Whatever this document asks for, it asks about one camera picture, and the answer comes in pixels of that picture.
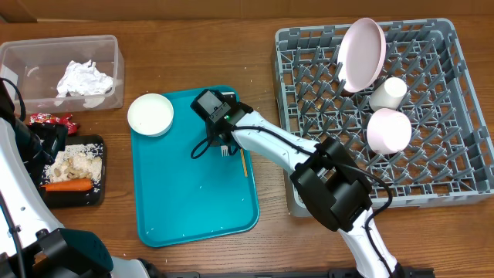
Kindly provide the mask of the white napkin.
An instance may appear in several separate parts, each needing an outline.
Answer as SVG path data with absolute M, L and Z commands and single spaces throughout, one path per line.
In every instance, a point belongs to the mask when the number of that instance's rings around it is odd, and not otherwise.
M 85 97 L 83 106 L 90 109 L 99 106 L 112 87 L 113 78 L 101 73 L 91 59 L 85 63 L 71 60 L 57 83 L 56 98 Z

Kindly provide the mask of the white bowl with food scraps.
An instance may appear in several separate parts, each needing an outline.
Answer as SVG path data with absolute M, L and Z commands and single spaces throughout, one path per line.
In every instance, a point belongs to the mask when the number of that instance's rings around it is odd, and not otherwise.
M 148 93 L 132 102 L 127 111 L 127 122 L 138 134 L 159 137 L 173 124 L 174 108 L 164 95 Z

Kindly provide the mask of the orange carrot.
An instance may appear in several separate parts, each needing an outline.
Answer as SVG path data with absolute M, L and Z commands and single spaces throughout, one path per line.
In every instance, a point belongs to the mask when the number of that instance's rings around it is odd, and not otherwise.
M 46 192 L 85 192 L 93 188 L 93 182 L 88 178 L 81 178 L 53 182 L 41 185 L 40 188 Z

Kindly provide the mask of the pink round plate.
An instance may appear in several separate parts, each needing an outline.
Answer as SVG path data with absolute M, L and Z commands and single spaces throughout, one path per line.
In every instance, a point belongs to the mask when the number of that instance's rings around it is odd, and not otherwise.
M 346 31 L 340 44 L 338 75 L 343 89 L 356 93 L 368 88 L 378 77 L 386 54 L 383 29 L 370 18 L 358 19 Z

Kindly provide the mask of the red snack wrapper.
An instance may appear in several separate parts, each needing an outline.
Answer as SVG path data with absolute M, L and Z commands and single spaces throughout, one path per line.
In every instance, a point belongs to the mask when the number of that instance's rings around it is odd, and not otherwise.
M 80 125 L 73 122 L 72 114 L 64 114 L 61 117 L 57 117 L 52 114 L 37 113 L 32 114 L 29 117 L 29 123 L 40 123 L 40 124 L 63 124 L 68 129 L 68 135 L 75 135 L 80 128 Z

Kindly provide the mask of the wooden chopstick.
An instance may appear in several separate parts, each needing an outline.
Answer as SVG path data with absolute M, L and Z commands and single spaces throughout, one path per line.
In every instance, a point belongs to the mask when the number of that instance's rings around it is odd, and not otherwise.
M 249 174 L 248 174 L 248 170 L 247 170 L 244 150 L 242 148 L 240 149 L 240 155 L 241 155 L 241 159 L 242 159 L 242 168 L 243 168 L 244 176 L 247 178 L 249 176 Z

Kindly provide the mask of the white plastic cup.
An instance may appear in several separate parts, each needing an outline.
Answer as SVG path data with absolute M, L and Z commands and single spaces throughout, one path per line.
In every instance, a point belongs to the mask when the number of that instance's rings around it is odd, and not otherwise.
M 396 110 L 407 93 L 405 81 L 397 77 L 386 79 L 371 95 L 370 108 L 377 111 L 381 108 Z

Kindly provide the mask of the white plastic fork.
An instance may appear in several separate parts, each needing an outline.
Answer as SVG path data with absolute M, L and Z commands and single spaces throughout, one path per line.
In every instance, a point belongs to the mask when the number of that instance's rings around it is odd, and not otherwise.
M 221 153 L 222 153 L 223 157 L 229 156 L 229 146 L 222 145 L 221 146 Z

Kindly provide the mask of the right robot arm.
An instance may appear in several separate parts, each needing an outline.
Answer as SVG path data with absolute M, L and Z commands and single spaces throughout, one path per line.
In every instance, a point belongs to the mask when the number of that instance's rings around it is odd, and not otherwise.
M 320 224 L 338 232 L 352 252 L 362 277 L 403 277 L 404 268 L 387 250 L 374 219 L 390 202 L 373 209 L 372 184 L 386 184 L 359 168 L 347 149 L 328 137 L 319 143 L 297 137 L 268 122 L 233 94 L 205 89 L 191 109 L 205 122 L 207 137 L 191 158 L 201 157 L 212 144 L 224 156 L 253 151 L 280 166 Z

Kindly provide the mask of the pink bowl with food scraps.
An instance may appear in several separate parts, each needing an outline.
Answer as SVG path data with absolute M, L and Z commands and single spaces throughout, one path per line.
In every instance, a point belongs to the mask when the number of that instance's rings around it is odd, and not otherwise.
M 403 151 L 411 140 L 411 122 L 396 110 L 381 108 L 367 123 L 367 143 L 377 154 L 394 154 Z

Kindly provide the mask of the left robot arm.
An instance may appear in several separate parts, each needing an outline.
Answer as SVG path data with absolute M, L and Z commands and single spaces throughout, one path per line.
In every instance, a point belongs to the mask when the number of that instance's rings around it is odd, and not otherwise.
M 62 124 L 25 124 L 1 79 L 1 275 L 3 277 L 160 277 L 144 259 L 111 256 L 92 232 L 67 229 L 42 200 L 35 181 L 64 150 Z

